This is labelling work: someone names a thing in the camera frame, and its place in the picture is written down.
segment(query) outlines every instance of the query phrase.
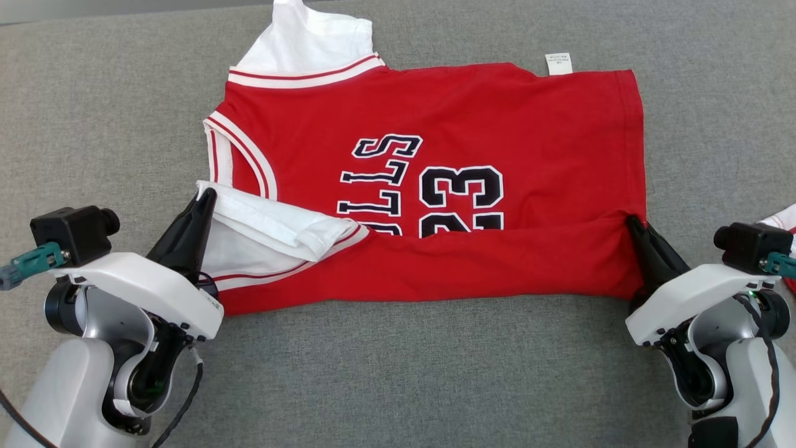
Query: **black cable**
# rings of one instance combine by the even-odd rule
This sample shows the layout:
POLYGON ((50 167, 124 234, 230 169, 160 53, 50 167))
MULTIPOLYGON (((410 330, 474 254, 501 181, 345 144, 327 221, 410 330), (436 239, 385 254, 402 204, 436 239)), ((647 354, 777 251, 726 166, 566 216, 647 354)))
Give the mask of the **black cable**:
POLYGON ((159 448, 160 445, 162 445, 166 441, 169 435, 171 435, 171 431, 173 431, 174 428, 177 427, 177 424, 179 424, 180 420, 182 420, 182 416, 187 412, 188 408, 191 406, 193 397, 197 394, 197 391, 199 391, 199 382, 201 381, 202 375, 204 375, 205 373, 205 361, 203 361, 199 357, 196 348, 191 347, 189 350, 193 353, 193 355, 196 357, 197 360, 197 377, 193 381, 193 387, 191 388, 191 392, 188 393, 188 398, 185 399, 185 402, 182 404, 182 407, 177 412, 177 415, 174 416, 174 420, 172 420, 169 426, 166 428, 166 430, 163 431, 163 434, 161 434, 160 438, 158 438, 158 440, 154 443, 152 448, 159 448))
POLYGON ((13 419, 14 422, 19 425, 19 427, 28 433, 33 440, 39 442, 44 448, 58 448, 52 442, 47 440, 45 436, 41 435, 39 431, 33 428, 33 426, 30 426, 30 423, 25 420, 25 417, 22 417, 22 414, 20 414, 17 409, 14 408, 14 405, 8 400, 6 394, 2 393, 2 390, 0 390, 0 404, 2 404, 3 409, 8 412, 8 415, 11 416, 11 419, 13 419))
POLYGON ((768 329, 763 324, 763 319, 751 306, 749 298, 744 294, 736 294, 732 298, 736 299, 743 307, 751 314, 752 320, 760 329, 760 337, 763 339, 764 344, 768 350, 768 363, 771 365, 771 400, 768 402, 768 416, 763 420, 763 425, 760 427, 760 432, 749 442, 747 448, 755 448, 771 428, 774 417, 777 415, 779 408, 779 366, 777 365, 777 355, 774 350, 774 343, 771 342, 771 337, 768 335, 768 329))

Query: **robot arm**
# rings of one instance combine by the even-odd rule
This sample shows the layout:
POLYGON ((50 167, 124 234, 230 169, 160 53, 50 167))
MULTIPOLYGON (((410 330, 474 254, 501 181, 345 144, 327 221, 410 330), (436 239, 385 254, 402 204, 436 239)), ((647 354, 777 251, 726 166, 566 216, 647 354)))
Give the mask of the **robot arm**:
MULTIPOLYGON (((187 410, 202 373, 194 345, 214 338, 224 316, 201 272, 215 201, 212 189, 193 199, 146 257, 110 253, 107 236, 119 222, 107 209, 65 208, 31 221, 40 246, 0 269, 0 289, 48 270, 57 282, 45 300, 47 321, 79 337, 53 353, 21 409, 52 445, 148 447, 151 416, 189 348, 197 380, 156 446, 187 410)), ((29 429, 15 426, 6 445, 39 446, 29 429)))
POLYGON ((793 236, 757 224, 716 232, 723 265, 690 269, 652 226, 628 227, 645 286, 626 319, 637 345, 661 351, 692 412, 689 447, 791 446, 796 374, 773 340, 790 324, 772 288, 795 275, 793 236))

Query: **red white cloth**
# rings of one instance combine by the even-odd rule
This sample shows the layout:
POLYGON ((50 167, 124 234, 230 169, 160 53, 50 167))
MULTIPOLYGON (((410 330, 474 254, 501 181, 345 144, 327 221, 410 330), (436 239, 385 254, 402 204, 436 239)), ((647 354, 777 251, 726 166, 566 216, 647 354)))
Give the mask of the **red white cloth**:
POLYGON ((394 70, 372 24, 276 0, 205 121, 227 314, 642 285, 634 74, 394 70))
MULTIPOLYGON (((796 204, 789 206, 785 210, 773 214, 760 222, 763 224, 768 224, 772 227, 788 230, 792 234, 796 235, 796 204)), ((794 238, 794 242, 790 246, 790 257, 796 258, 796 238, 794 238)), ((793 278, 786 278, 784 281, 785 284, 788 285, 788 288, 790 288, 793 293, 796 293, 796 280, 793 278)))

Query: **gray fabric surface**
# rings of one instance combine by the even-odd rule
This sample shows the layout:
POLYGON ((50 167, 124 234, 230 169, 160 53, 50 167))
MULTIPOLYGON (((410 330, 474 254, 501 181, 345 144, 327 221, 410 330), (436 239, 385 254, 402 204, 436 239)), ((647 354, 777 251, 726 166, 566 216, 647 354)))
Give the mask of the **gray fabric surface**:
MULTIPOLYGON (((796 201, 796 6, 788 0, 363 1, 396 69, 513 61, 545 74, 630 68, 646 110, 650 219, 692 265, 712 233, 796 201)), ((0 253, 58 207, 117 211, 145 253, 207 175, 200 121, 270 20, 245 7, 0 28, 0 253)), ((572 275, 577 274, 576 259, 572 275)), ((2 294, 0 387, 22 404, 60 337, 50 280, 2 294)), ((632 344, 626 304, 517 297, 327 302, 228 319, 167 446, 685 446, 664 360, 632 344)), ((791 334, 782 342, 796 360, 791 334)), ((193 379, 180 362, 171 419, 193 379)), ((9 419, 0 417, 0 437, 9 419)))

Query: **clothing tag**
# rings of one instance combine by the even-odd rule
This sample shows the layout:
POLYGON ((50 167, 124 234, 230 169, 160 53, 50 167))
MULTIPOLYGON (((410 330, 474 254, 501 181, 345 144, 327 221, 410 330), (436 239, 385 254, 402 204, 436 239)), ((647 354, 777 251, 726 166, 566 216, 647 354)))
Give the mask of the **clothing tag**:
POLYGON ((569 59, 569 53, 545 54, 544 58, 548 61, 548 71, 551 75, 572 73, 572 61, 569 59))

